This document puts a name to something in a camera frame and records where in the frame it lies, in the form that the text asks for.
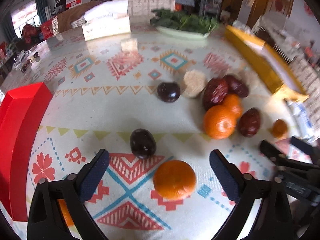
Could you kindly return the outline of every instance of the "dining table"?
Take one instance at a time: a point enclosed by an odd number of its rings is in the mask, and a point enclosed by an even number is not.
[[[237,129],[226,139],[214,140],[203,130],[205,109],[201,96],[183,95],[166,103],[157,94],[161,82],[177,82],[190,70],[207,79],[240,70],[254,71],[224,37],[221,26],[204,40],[184,40],[159,33],[149,23],[136,24],[131,33],[85,41],[78,27],[53,36],[31,49],[40,59],[25,73],[13,70],[0,87],[3,94],[25,85],[44,82],[53,98],[44,114],[30,152],[26,186],[29,212],[38,181],[61,180],[78,173],[100,149],[109,152],[109,166],[91,200],[89,214],[109,240],[212,239],[235,203],[230,201],[212,171],[209,154],[218,149],[242,173],[255,179],[273,178],[273,163],[259,152],[260,141],[276,145],[288,158],[309,157],[270,133],[277,119],[286,121],[289,136],[299,135],[292,114],[262,81],[242,98],[244,112],[255,107],[262,124],[252,138]],[[122,51],[121,41],[137,39],[138,50]],[[138,159],[130,148],[130,135],[138,128],[150,131],[155,155]],[[153,175],[168,160],[188,163],[196,174],[195,191],[187,198],[169,201],[154,189]],[[239,239],[255,220],[256,200]],[[27,222],[13,221],[0,203],[8,222],[27,239]],[[75,226],[71,234],[79,239]]]

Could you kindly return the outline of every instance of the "dark blue curtain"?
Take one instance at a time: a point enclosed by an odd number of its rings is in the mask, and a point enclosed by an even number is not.
[[[14,31],[14,27],[13,27],[13,23],[12,23],[12,18],[11,18],[11,12],[9,11],[2,23],[1,23],[1,26],[2,26],[2,30],[4,32],[4,35],[6,36],[7,38],[7,41],[8,42],[11,42],[17,35]]]
[[[44,8],[48,6],[48,1],[47,0],[35,0],[35,1],[36,1],[36,7],[37,7],[38,16],[40,18],[40,22],[41,24],[43,24],[47,21]]]

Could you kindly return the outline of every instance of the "spinach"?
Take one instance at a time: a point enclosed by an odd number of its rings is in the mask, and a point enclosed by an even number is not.
[[[195,14],[187,15],[183,11],[171,12],[167,9],[156,9],[152,12],[156,13],[156,16],[150,20],[152,26],[202,34],[212,32],[218,27],[218,22],[213,17],[201,18]]]

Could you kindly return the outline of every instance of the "red tray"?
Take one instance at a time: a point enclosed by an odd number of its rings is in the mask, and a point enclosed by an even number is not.
[[[36,83],[8,91],[0,106],[0,200],[15,221],[28,221],[30,152],[51,98],[46,85]]]

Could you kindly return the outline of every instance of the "dark purple grape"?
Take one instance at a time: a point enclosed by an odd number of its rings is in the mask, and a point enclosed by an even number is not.
[[[157,150],[153,135],[145,129],[134,130],[130,136],[130,147],[133,155],[139,159],[147,159]]]
[[[158,85],[157,92],[162,101],[172,103],[180,97],[180,87],[176,82],[162,82]]]

